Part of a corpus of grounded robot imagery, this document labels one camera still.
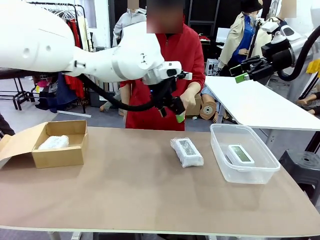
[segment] brown tabletop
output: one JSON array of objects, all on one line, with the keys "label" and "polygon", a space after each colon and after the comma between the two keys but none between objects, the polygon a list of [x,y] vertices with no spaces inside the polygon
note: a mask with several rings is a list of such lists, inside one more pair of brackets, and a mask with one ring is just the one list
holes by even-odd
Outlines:
[{"label": "brown tabletop", "polygon": [[[0,226],[43,231],[300,237],[320,215],[281,169],[266,185],[225,181],[200,132],[88,128],[81,166],[36,169],[29,155],[0,170]],[[182,168],[170,139],[189,137],[203,167]]]}]

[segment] plastic container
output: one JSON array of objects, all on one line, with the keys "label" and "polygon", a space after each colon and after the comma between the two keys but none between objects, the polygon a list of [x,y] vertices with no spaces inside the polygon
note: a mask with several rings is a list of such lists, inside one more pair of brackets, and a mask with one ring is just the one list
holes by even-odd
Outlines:
[{"label": "plastic container", "polygon": [[[212,124],[211,146],[226,181],[239,184],[266,184],[280,170],[280,163],[266,144],[244,125]],[[226,154],[229,145],[242,145],[255,167],[231,164]]]}]

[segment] bubble wrapped package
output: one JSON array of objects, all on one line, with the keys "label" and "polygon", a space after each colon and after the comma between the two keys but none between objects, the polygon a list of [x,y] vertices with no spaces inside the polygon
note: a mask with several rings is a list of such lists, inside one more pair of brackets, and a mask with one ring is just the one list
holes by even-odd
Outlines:
[{"label": "bubble wrapped package", "polygon": [[66,135],[50,136],[44,143],[42,143],[38,150],[46,149],[62,149],[69,147],[69,138]]},{"label": "bubble wrapped package", "polygon": [[170,144],[183,168],[204,165],[204,158],[189,138],[174,138],[170,140]]}]

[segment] floor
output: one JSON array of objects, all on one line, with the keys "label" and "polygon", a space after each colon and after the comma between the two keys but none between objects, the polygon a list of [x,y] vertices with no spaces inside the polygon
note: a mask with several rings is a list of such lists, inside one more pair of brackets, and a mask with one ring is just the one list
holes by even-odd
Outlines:
[{"label": "floor", "polygon": [[[34,86],[33,81],[27,78],[21,79],[22,85],[25,90],[29,91]],[[281,80],[273,80],[269,83],[269,87],[282,96],[285,96],[288,92],[287,82]],[[15,84],[12,80],[0,80],[1,91],[12,91],[15,89]],[[109,127],[109,128],[123,128],[123,118],[118,115],[118,111],[111,109],[109,112],[100,112],[98,108],[87,107],[86,113],[91,115],[91,118],[83,116],[74,116],[66,114],[55,114],[50,111],[43,111],[35,108],[35,103],[25,102],[22,104],[22,111],[15,110],[12,101],[0,100],[0,112],[4,118],[9,122],[11,127],[20,132],[29,127],[38,125],[47,121],[64,121],[64,120],[87,120],[88,126],[92,127]],[[75,108],[71,110],[75,113],[82,113],[82,109]],[[186,131],[191,132],[209,132],[210,121],[203,119],[187,119]],[[266,141],[267,137],[259,130],[255,129],[257,134],[263,141]],[[271,149],[276,158],[280,158],[285,150],[295,149],[303,151],[309,141],[311,140],[314,132],[308,131],[289,131],[282,130],[280,135],[276,138],[274,145]],[[61,234],[62,240],[71,239],[72,233],[65,232]],[[48,240],[49,236],[46,232],[37,231],[17,231],[0,229],[0,240]],[[91,240],[92,234],[85,233],[83,240]],[[148,240],[155,240],[155,236],[148,235]],[[218,237],[218,240],[228,240],[227,237]]]}]

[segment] stool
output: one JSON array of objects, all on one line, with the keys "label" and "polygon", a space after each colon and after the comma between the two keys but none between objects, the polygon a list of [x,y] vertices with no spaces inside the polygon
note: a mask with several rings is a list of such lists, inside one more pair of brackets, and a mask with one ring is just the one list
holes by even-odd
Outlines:
[{"label": "stool", "polygon": [[320,195],[320,157],[313,152],[287,150],[279,163],[315,206]]}]

